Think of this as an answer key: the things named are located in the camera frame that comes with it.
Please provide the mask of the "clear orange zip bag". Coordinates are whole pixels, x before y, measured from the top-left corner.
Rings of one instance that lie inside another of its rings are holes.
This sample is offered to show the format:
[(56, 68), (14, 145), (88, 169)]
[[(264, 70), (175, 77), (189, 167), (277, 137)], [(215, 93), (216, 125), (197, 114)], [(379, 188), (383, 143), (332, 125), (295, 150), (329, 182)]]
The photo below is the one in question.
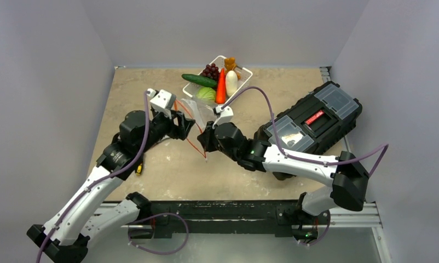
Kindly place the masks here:
[(202, 156), (205, 162), (208, 162), (207, 153), (197, 141), (197, 135), (205, 131), (208, 121), (214, 121), (216, 119), (213, 113), (213, 109), (216, 106), (217, 104), (213, 101), (198, 99), (197, 97), (177, 99), (174, 105), (174, 109), (183, 112), (186, 118), (195, 120), (195, 124), (191, 130), (193, 134), (188, 135), (187, 142)]

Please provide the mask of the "green cabbage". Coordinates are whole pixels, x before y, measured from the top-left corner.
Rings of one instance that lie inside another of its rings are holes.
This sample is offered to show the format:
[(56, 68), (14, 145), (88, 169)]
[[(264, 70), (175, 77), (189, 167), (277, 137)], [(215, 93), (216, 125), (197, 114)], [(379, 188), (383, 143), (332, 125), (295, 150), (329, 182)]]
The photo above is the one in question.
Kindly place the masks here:
[(216, 102), (216, 91), (210, 87), (201, 87), (198, 89), (198, 91), (194, 97), (196, 99), (204, 101), (204, 102), (215, 103)]

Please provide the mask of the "orange carrot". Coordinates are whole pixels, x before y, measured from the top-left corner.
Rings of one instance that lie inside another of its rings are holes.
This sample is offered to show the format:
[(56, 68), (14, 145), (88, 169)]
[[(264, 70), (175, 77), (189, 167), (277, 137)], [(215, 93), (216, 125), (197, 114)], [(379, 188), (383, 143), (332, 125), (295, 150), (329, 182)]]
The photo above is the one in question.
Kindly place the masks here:
[(216, 103), (224, 104), (227, 100), (226, 84), (225, 84), (225, 70), (222, 68), (219, 73), (217, 90), (216, 90)]

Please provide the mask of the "green cucumber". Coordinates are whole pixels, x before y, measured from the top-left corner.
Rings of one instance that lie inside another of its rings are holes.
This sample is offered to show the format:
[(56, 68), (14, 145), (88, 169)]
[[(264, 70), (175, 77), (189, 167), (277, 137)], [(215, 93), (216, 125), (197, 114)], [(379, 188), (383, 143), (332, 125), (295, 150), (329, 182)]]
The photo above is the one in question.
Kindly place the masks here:
[(182, 74), (181, 77), (191, 83), (200, 85), (202, 87), (216, 88), (218, 83), (214, 79), (194, 74)]

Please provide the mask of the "white radish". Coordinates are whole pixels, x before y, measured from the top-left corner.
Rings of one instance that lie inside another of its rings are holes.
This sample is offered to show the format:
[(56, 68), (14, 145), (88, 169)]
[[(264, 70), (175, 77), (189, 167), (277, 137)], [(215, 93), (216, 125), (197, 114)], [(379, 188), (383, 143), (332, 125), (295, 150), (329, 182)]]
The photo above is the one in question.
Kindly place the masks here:
[(238, 89), (238, 75), (235, 71), (228, 71), (225, 77), (226, 95), (232, 97)]

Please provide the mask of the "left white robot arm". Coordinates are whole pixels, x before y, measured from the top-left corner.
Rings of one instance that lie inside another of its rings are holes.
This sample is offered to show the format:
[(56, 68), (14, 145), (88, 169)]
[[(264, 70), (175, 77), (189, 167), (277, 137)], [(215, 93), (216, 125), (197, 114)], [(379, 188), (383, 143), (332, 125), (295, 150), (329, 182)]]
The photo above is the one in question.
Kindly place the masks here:
[(138, 192), (128, 194), (112, 210), (94, 212), (143, 163), (143, 155), (163, 138), (185, 140), (195, 120), (183, 112), (136, 110), (126, 114), (112, 142), (97, 159), (90, 175), (59, 212), (34, 224), (27, 236), (39, 247), (36, 262), (46, 254), (53, 262), (82, 262), (91, 244), (127, 223), (155, 222), (152, 203)]

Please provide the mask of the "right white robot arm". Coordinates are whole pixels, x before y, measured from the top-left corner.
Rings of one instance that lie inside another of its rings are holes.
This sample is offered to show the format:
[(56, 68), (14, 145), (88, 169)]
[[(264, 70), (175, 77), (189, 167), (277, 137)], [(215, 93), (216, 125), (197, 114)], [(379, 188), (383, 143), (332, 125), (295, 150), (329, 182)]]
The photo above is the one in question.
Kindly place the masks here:
[(249, 171), (282, 173), (317, 181), (323, 186), (301, 194), (296, 219), (307, 223), (331, 208), (362, 211), (369, 173), (352, 153), (319, 156), (303, 152), (282, 153), (276, 144), (248, 139), (235, 124), (209, 122), (197, 137), (206, 152), (220, 151)]

